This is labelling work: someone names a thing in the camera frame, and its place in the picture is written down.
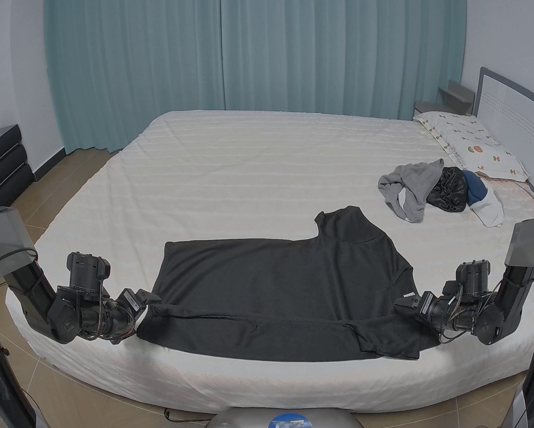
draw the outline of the bed sheet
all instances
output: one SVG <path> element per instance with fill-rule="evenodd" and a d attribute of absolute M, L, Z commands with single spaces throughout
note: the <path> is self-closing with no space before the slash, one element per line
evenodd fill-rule
<path fill-rule="evenodd" d="M 516 182 L 491 181 L 505 210 L 485 228 L 468 208 L 427 205 L 422 223 L 397 218 L 377 190 L 399 164 L 447 154 L 416 122 L 288 112 L 185 111 L 156 120 L 101 168 L 57 215 L 36 248 L 51 284 L 65 285 L 67 254 L 108 259 L 105 282 L 151 289 L 166 241 L 306 239 L 313 218 L 347 205 L 390 235 L 413 265 L 420 291 L 440 293 L 463 261 L 489 259 L 503 273 L 513 224 L 534 217 Z M 209 357 L 126 339 L 60 345 L 31 330 L 15 296 L 6 304 L 37 354 L 70 375 L 129 398 L 176 409 L 231 406 L 342 407 L 394 411 L 430 405 L 528 368 L 534 347 L 534 284 L 518 330 L 493 346 L 466 335 L 417 361 L 379 358 L 295 363 Z"/>

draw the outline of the wall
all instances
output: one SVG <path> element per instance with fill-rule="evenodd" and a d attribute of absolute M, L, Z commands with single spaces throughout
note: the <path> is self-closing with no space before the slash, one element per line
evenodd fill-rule
<path fill-rule="evenodd" d="M 45 63 L 43 0 L 0 0 L 0 127 L 13 124 L 34 171 L 63 148 Z"/>
<path fill-rule="evenodd" d="M 477 91 L 482 66 L 534 92 L 534 0 L 467 0 L 461 83 Z"/>

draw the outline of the gray headboard frame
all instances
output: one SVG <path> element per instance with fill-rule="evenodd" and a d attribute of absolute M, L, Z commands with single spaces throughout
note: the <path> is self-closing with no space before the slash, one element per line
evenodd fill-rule
<path fill-rule="evenodd" d="M 491 71 L 488 68 L 481 67 L 481 70 L 479 72 L 477 95 L 475 96 L 475 106 L 473 107 L 473 115 L 477 116 L 478 113 L 479 104 L 481 102 L 481 92 L 483 90 L 483 79 L 485 76 L 489 76 L 490 78 L 499 81 L 500 83 L 504 84 L 507 87 L 510 87 L 511 89 L 517 91 L 519 94 L 527 97 L 528 99 L 534 102 L 534 92 L 531 92 L 526 87 L 522 87 L 520 84 L 517 84 L 516 82 L 511 81 L 508 78 L 505 78 L 505 76 L 503 75 L 499 75 L 498 73 L 495 73 L 494 71 Z M 530 189 L 534 192 L 534 186 L 529 181 L 527 183 L 530 186 Z"/>

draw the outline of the gray garment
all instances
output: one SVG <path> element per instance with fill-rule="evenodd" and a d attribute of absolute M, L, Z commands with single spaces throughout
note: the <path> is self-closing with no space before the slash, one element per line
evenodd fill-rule
<path fill-rule="evenodd" d="M 434 188 L 443 172 L 443 159 L 426 163 L 408 163 L 399 165 L 389 175 L 384 175 L 377 182 L 377 189 L 384 196 L 385 202 L 399 218 L 420 222 L 426 207 L 426 198 Z M 400 205 L 399 194 L 406 188 L 406 202 Z"/>

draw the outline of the black shirt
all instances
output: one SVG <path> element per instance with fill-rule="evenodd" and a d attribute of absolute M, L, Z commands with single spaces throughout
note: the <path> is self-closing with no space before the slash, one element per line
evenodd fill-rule
<path fill-rule="evenodd" d="M 141 339 L 270 361 L 419 358 L 437 336 L 396 314 L 413 268 L 360 208 L 315 219 L 317 237 L 166 243 Z"/>

